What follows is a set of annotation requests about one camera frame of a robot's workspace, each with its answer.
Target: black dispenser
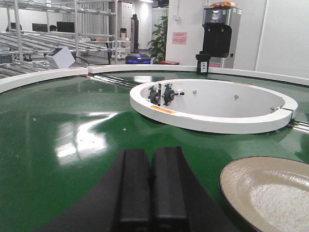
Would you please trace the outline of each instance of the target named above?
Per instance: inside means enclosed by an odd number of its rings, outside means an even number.
[[[197,74],[207,74],[209,63],[233,68],[241,9],[219,6],[204,8],[203,51],[196,55]]]

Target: white curved rail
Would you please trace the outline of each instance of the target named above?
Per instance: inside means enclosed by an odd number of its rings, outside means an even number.
[[[120,71],[185,71],[196,72],[196,66],[188,65],[161,65],[161,64],[125,64],[125,65],[97,65],[88,67],[90,73],[108,73]],[[309,86],[309,78],[289,76],[275,73],[256,72],[240,69],[222,69],[209,67],[209,73],[249,76],[261,79],[284,81]]]
[[[47,81],[51,79],[75,76],[75,75],[87,75],[87,68],[67,68],[67,69],[54,69],[40,72],[31,72],[27,74],[21,74],[17,76],[10,76],[0,79],[0,93],[8,91],[13,88],[29,85],[32,83]]]

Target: white circular platform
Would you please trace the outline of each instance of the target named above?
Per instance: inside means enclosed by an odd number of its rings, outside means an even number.
[[[164,105],[170,84],[177,95]],[[160,92],[160,105],[150,103],[150,88]],[[297,102],[261,87],[227,81],[177,79],[134,87],[130,104],[140,114],[173,126],[214,133],[248,134],[274,131],[294,118]]]

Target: potted plant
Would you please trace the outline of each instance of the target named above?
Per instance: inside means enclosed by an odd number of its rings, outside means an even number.
[[[155,36],[153,40],[150,40],[147,46],[150,47],[150,58],[153,59],[153,64],[157,64],[159,61],[165,60],[166,55],[166,39],[168,35],[168,17],[161,16],[160,24],[155,24],[156,30],[152,32],[152,35]]]

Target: plate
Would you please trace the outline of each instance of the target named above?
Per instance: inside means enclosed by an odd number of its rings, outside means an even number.
[[[227,202],[261,232],[309,232],[309,165],[276,158],[247,157],[220,174]]]

